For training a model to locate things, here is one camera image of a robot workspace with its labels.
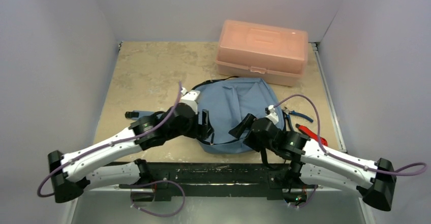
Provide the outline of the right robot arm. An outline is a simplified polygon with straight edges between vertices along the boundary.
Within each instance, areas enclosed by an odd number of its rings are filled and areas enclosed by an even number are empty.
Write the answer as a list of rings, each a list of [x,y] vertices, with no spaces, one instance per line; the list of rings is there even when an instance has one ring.
[[[290,186],[304,183],[352,191],[375,209],[392,209],[396,176],[388,174],[394,170],[391,161],[365,160],[320,146],[304,134],[279,129],[267,117],[257,119],[252,114],[229,134],[239,138],[244,132],[247,135],[243,142],[252,150],[260,153],[270,150],[290,161],[290,169],[285,173]]]

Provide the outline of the blue student backpack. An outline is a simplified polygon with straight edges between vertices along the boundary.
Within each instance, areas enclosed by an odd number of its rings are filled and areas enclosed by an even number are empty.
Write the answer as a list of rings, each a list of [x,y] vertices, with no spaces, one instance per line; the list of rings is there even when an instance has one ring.
[[[240,154],[252,151],[241,141],[229,143],[234,138],[229,131],[237,126],[247,114],[257,118],[265,117],[265,108],[277,104],[277,97],[272,88],[260,78],[229,77],[225,79],[206,80],[195,85],[191,90],[200,91],[198,111],[209,111],[210,123],[214,129],[213,145],[198,142],[209,154]],[[150,111],[129,111],[125,117],[136,120]],[[280,116],[279,129],[285,130],[284,114],[277,108]]]

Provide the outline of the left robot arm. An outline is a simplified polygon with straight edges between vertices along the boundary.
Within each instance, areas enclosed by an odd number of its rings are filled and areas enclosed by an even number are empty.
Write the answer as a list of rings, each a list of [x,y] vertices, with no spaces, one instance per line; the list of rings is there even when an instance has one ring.
[[[124,156],[162,146],[184,136],[204,139],[213,133],[208,110],[195,111],[179,103],[168,111],[145,114],[116,135],[88,148],[72,153],[58,150],[48,153],[49,175],[56,203],[65,203],[85,191],[112,184],[136,184],[145,188],[151,173],[144,160],[121,166],[112,162]]]

